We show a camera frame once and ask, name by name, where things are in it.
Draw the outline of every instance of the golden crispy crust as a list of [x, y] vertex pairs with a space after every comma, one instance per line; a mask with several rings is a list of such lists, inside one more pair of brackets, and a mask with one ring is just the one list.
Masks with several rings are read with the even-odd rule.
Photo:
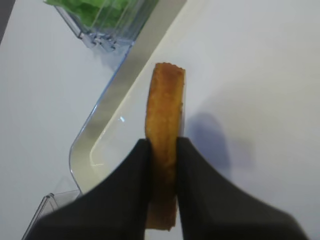
[[170, 230], [176, 224], [176, 141], [184, 81], [184, 69], [170, 63], [155, 65], [145, 118], [145, 135], [152, 146], [153, 170], [147, 228]]

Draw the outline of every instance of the white countertop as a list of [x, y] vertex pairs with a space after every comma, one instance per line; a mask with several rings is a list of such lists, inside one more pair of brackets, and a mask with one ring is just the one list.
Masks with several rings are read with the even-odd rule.
[[0, 45], [0, 239], [42, 197], [75, 190], [69, 150], [113, 71], [40, 0], [16, 0]]
[[[136, 83], [149, 82], [157, 62], [185, 68], [186, 135], [312, 240], [320, 239], [319, 11], [315, 0], [189, 0]], [[69, 148], [111, 72], [53, 8], [17, 0], [0, 46], [0, 239], [22, 236], [43, 195], [75, 189]], [[143, 104], [131, 112], [142, 116]], [[203, 145], [211, 133], [225, 138], [228, 162]]]

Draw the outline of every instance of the transparent plastic tray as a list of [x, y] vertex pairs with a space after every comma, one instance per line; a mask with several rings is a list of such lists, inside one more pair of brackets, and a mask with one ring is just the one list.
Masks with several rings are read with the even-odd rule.
[[65, 6], [56, 9], [77, 38], [89, 48], [101, 46], [107, 52], [131, 46], [159, 0], [105, 0], [91, 14], [83, 14], [83, 4], [71, 11]]
[[91, 162], [91, 150], [185, 3], [186, 0], [159, 0], [125, 61], [74, 140], [69, 156], [70, 171], [82, 193], [90, 191], [107, 176], [96, 173], [98, 163]]
[[67, 191], [63, 193], [53, 194], [50, 193], [43, 197], [39, 207], [37, 208], [28, 228], [26, 229], [22, 240], [24, 240], [30, 229], [35, 225], [35, 223], [42, 218], [43, 216], [50, 214], [59, 208], [63, 207], [64, 205], [67, 205], [69, 203], [72, 203], [74, 200], [79, 197], [80, 191], [74, 190], [74, 191]]

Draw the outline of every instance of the shredded lettuce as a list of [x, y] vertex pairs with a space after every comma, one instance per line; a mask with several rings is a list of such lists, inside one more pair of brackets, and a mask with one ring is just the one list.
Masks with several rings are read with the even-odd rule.
[[46, 0], [45, 3], [62, 7], [77, 16], [82, 24], [91, 27], [101, 8], [103, 13], [110, 13], [107, 19], [98, 17], [96, 27], [113, 28], [117, 24], [130, 0]]

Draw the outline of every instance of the green lettuce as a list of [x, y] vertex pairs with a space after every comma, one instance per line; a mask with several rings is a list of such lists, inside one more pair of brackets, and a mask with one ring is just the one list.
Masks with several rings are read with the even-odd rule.
[[68, 13], [78, 17], [82, 24], [91, 27], [96, 20], [94, 27], [113, 28], [116, 26], [123, 11], [130, 0], [46, 0], [45, 3], [53, 6], [62, 7]]

